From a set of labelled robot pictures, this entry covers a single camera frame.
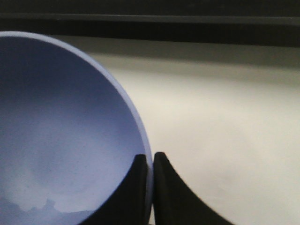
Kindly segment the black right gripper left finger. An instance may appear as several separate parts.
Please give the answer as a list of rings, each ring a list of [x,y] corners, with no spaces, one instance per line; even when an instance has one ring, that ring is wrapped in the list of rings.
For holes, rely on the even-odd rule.
[[[113,194],[82,225],[145,225],[147,162],[134,157],[131,167]]]

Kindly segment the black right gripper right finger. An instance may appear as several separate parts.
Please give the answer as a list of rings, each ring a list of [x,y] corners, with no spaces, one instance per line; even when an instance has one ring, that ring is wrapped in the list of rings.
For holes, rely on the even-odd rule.
[[[153,161],[153,207],[157,225],[230,225],[193,193],[163,152]]]

